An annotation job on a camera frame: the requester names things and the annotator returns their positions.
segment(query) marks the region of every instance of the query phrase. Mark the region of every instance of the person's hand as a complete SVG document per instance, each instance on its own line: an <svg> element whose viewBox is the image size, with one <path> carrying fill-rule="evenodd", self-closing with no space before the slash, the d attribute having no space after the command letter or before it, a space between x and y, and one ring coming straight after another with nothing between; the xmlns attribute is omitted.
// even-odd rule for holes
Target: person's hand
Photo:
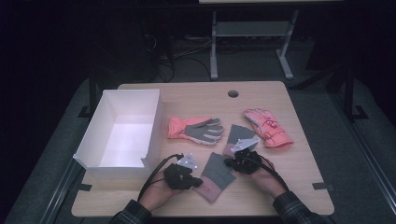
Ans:
<svg viewBox="0 0 396 224"><path fill-rule="evenodd" d="M161 207L172 196L181 193L181 189L171 189L164 180L163 171L154 176L151 185L146 189L139 203L150 212Z"/></svg>
<svg viewBox="0 0 396 224"><path fill-rule="evenodd" d="M262 164L266 165L270 169L275 170L274 164L264 158L262 158ZM273 175L268 173L268 171L262 168L259 168L251 175L246 175L246 174L241 174L241 175L253 179L260 190L270 194L273 198L276 198L277 196L286 192L286 190L282 187L279 181L277 181Z"/></svg>

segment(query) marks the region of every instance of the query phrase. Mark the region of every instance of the white box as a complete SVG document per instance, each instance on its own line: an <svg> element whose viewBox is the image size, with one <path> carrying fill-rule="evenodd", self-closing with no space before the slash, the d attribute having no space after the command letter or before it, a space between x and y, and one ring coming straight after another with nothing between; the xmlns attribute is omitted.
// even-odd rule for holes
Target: white box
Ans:
<svg viewBox="0 0 396 224"><path fill-rule="evenodd" d="M159 164L160 90L106 90L73 158L97 178L147 179Z"/></svg>

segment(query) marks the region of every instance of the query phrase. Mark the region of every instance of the work glove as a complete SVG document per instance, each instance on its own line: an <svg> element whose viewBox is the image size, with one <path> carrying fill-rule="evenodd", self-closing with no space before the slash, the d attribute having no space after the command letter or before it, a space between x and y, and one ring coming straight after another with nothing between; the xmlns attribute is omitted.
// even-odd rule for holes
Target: work glove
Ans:
<svg viewBox="0 0 396 224"><path fill-rule="evenodd" d="M231 148L235 146L238 140L252 138L255 134L256 133L251 131L249 128L233 124L231 126L230 135L228 135L227 145L222 152L223 156L233 157L234 152L231 151Z"/></svg>
<svg viewBox="0 0 396 224"><path fill-rule="evenodd" d="M293 140L280 127L270 111L259 108L247 109L244 115L251 121L256 133L265 140L266 147L284 150L293 144Z"/></svg>
<svg viewBox="0 0 396 224"><path fill-rule="evenodd" d="M219 123L219 119L208 117L189 119L172 117L169 120L168 138L184 138L198 144L213 146L221 138L224 130Z"/></svg>
<svg viewBox="0 0 396 224"><path fill-rule="evenodd" d="M222 191L235 180L235 176L231 174L233 168L226 166L224 159L223 156L212 152L201 175L203 183L200 187L192 189L210 203L215 202Z"/></svg>

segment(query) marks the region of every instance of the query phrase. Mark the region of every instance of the person's left hand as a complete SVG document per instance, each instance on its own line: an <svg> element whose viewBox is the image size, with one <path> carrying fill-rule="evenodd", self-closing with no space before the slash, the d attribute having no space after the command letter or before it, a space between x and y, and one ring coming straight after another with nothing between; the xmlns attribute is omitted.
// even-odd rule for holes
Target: person's left hand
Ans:
<svg viewBox="0 0 396 224"><path fill-rule="evenodd" d="M139 203L142 204L150 212L161 207L172 196L181 193L181 189L171 189L164 180L163 171L154 176L151 185L146 189Z"/></svg>

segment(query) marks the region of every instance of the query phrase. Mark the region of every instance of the sleeve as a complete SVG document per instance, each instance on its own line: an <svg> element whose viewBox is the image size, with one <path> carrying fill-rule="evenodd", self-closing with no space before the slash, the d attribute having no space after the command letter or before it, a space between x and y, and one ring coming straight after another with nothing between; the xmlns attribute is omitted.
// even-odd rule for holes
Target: sleeve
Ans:
<svg viewBox="0 0 396 224"><path fill-rule="evenodd" d="M282 221L286 224L326 223L320 215L311 212L291 191L288 191L276 197L273 203L273 207L281 216Z"/></svg>
<svg viewBox="0 0 396 224"><path fill-rule="evenodd" d="M131 200L126 207L111 218L109 224L144 224L151 213L140 203Z"/></svg>

